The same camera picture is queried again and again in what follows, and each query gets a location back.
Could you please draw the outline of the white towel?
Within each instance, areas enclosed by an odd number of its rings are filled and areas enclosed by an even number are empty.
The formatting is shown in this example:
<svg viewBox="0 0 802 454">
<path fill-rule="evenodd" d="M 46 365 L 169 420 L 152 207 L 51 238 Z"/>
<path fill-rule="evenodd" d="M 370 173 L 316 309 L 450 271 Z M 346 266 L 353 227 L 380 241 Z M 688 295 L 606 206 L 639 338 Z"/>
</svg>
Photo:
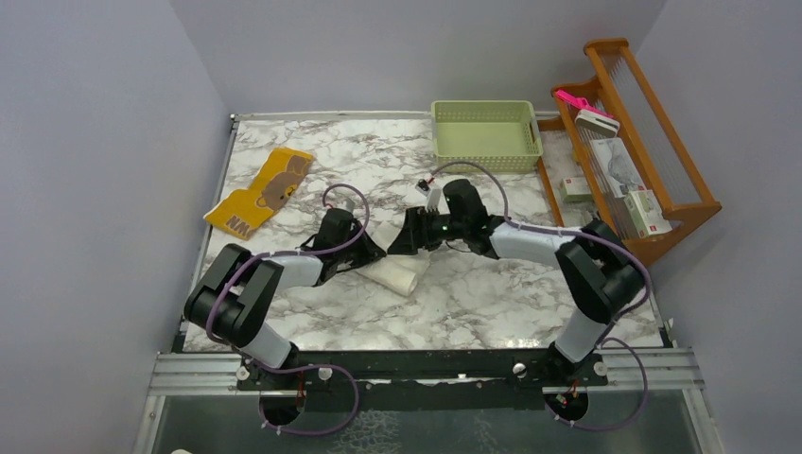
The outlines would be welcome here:
<svg viewBox="0 0 802 454">
<path fill-rule="evenodd" d="M 370 237 L 383 250 L 387 250 L 396 239 L 400 229 L 389 222 L 378 223 L 370 231 Z M 420 278 L 430 266 L 430 252 L 419 251 L 416 255 L 390 255 L 357 269 L 357 273 L 401 296 L 410 296 Z"/>
</svg>

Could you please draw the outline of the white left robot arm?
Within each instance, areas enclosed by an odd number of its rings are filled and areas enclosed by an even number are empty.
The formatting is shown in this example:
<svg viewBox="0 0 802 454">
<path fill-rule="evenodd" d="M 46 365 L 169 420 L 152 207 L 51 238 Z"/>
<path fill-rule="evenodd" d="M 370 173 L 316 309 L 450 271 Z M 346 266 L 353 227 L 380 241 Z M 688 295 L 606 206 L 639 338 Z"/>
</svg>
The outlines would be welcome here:
<svg viewBox="0 0 802 454">
<path fill-rule="evenodd" d="M 191 290 L 183 317 L 213 341 L 252 358 L 264 379 L 282 389 L 296 379 L 298 348 L 267 322 L 276 294 L 319 287 L 385 256 L 351 212 L 330 208 L 318 232 L 296 250 L 254 254 L 234 243 L 224 246 Z"/>
</svg>

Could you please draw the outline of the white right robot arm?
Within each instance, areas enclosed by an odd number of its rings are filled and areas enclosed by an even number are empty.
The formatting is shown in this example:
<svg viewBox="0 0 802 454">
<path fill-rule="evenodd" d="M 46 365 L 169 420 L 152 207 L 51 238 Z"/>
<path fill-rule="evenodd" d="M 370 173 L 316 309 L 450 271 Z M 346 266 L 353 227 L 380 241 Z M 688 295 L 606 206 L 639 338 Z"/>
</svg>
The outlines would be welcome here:
<svg viewBox="0 0 802 454">
<path fill-rule="evenodd" d="M 576 308 L 545 362 L 548 377 L 557 384 L 567 385 L 583 373 L 583 361 L 602 334 L 623 307 L 645 290 L 641 268 L 600 220 L 567 230 L 514 225 L 490 214 L 476 187 L 466 179 L 445 185 L 442 195 L 448 211 L 442 214 L 434 205 L 433 181 L 421 180 L 416 187 L 427 203 L 406 210 L 388 254 L 415 255 L 460 240 L 479 256 L 525 260 L 561 271 Z"/>
</svg>

